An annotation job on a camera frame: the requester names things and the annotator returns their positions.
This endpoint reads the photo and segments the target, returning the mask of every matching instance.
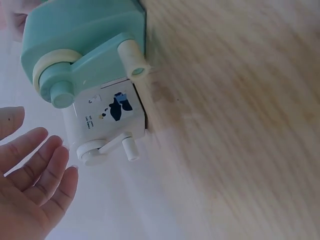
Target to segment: wooden surface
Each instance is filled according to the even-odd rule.
[[[144,0],[146,139],[190,240],[320,239],[318,0]]]

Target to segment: white surface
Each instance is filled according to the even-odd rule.
[[[0,107],[24,106],[25,121],[8,140],[43,126],[66,140],[62,112],[43,101],[27,80],[19,62],[21,46],[1,59]],[[161,188],[147,151],[137,141],[140,159],[129,162],[123,150],[113,151],[96,167],[85,167],[70,154],[69,165],[79,165],[75,199],[48,240],[180,240],[174,212]]]

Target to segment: white cylinder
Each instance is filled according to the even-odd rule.
[[[86,166],[96,166],[105,162],[106,159],[107,159],[106,156],[101,155],[98,149],[96,148],[96,149],[87,151],[85,154],[82,155],[82,158],[80,160]]]
[[[135,40],[123,41],[117,50],[126,71],[126,76],[130,80],[141,79],[149,73],[150,66],[147,64],[145,56],[141,53]]]
[[[139,159],[139,152],[135,139],[133,137],[128,137],[122,141],[122,145],[125,151],[125,154],[129,161],[133,162]]]

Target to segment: palm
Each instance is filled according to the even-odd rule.
[[[23,108],[0,109],[0,138],[18,129]],[[0,234],[4,240],[40,240],[64,216],[75,196],[78,172],[65,170],[69,152],[58,136],[51,136],[23,167],[6,174],[47,137],[35,128],[0,146]]]

